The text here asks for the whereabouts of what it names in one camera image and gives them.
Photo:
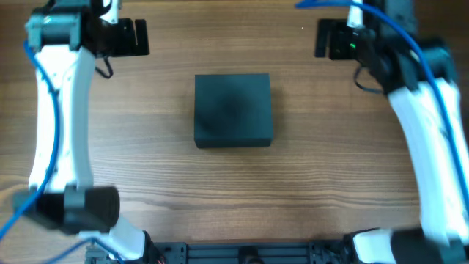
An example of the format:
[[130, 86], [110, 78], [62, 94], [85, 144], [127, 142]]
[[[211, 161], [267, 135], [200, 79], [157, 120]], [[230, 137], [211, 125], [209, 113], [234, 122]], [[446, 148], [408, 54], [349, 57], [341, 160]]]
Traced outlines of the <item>dark green box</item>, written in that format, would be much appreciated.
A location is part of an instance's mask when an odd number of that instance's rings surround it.
[[273, 141], [270, 75], [196, 75], [194, 141], [199, 149], [269, 147]]

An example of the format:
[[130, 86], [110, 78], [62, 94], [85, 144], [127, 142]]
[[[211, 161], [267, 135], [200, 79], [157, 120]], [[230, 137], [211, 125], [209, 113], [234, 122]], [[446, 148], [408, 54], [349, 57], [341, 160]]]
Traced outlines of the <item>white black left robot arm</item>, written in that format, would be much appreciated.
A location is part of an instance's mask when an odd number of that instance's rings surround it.
[[150, 236], [120, 212], [113, 186], [97, 187], [89, 159], [89, 90], [94, 75], [111, 78], [98, 59], [146, 56], [145, 20], [121, 18], [120, 1], [53, 0], [25, 25], [26, 55], [37, 78], [37, 144], [29, 187], [15, 194], [6, 234], [22, 216], [83, 243], [118, 263], [162, 263]]

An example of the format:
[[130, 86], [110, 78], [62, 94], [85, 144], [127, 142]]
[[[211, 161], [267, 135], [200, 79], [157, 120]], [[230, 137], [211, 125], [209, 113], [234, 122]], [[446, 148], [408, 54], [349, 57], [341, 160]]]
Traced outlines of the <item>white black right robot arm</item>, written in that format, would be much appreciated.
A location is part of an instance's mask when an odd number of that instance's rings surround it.
[[346, 7], [330, 49], [367, 69], [405, 135], [418, 186], [420, 224], [375, 228], [344, 238], [346, 263], [466, 263], [468, 146], [454, 60], [438, 37], [420, 38], [411, 1], [305, 1]]

